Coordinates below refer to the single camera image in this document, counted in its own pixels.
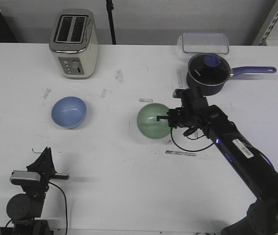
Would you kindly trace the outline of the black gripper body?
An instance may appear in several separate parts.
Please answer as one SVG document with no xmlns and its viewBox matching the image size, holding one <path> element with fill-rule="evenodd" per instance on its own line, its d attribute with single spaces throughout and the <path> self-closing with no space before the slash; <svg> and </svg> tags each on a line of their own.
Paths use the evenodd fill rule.
<svg viewBox="0 0 278 235">
<path fill-rule="evenodd" d="M 167 115 L 169 127 L 190 127 L 186 111 L 183 107 L 169 109 Z"/>
<path fill-rule="evenodd" d="M 69 174 L 58 173 L 54 164 L 35 165 L 31 164 L 26 167 L 27 173 L 34 173 L 34 180 L 27 180 L 26 193 L 46 193 L 49 189 L 51 179 L 68 180 Z"/>
</svg>

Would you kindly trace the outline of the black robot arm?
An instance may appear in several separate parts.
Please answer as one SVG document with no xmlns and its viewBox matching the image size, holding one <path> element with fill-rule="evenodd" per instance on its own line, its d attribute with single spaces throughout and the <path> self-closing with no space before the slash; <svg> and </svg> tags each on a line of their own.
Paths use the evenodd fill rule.
<svg viewBox="0 0 278 235">
<path fill-rule="evenodd" d="M 151 99 L 170 109 L 181 105 L 174 86 L 117 84 L 53 89 L 46 99 L 78 96 L 88 107 L 84 122 L 65 129 L 53 121 L 43 133 L 68 200 L 69 227 L 79 230 L 220 232 L 246 216 L 256 200 L 250 168 L 264 178 L 278 172 L 278 97 L 223 89 L 207 98 L 235 123 L 240 137 L 225 139 L 224 125 L 209 122 L 209 137 L 190 140 L 184 128 L 151 139 L 137 126 Z"/>
<path fill-rule="evenodd" d="M 6 213 L 14 225 L 13 235 L 53 235 L 47 220 L 41 220 L 42 210 L 51 179 L 68 180 L 68 174 L 55 170 L 52 151 L 46 147 L 26 170 L 13 170 L 10 183 L 21 186 L 23 193 L 16 194 L 7 203 Z"/>
</svg>

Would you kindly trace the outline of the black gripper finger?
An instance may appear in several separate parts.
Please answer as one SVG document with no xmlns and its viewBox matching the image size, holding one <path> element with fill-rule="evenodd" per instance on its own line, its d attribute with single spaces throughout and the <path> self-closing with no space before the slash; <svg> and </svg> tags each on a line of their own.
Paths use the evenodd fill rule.
<svg viewBox="0 0 278 235">
<path fill-rule="evenodd" d="M 47 164 L 48 164 L 49 171 L 55 171 L 55 167 L 52 159 L 52 151 L 50 147 L 47 148 Z"/>
<path fill-rule="evenodd" d="M 160 121 L 160 120 L 168 120 L 169 119 L 169 116 L 157 116 L 157 121 Z"/>
<path fill-rule="evenodd" d="M 45 164 L 46 154 L 48 151 L 48 147 L 46 147 L 43 152 L 39 155 L 39 157 L 28 166 L 29 169 L 40 169 Z"/>
</svg>

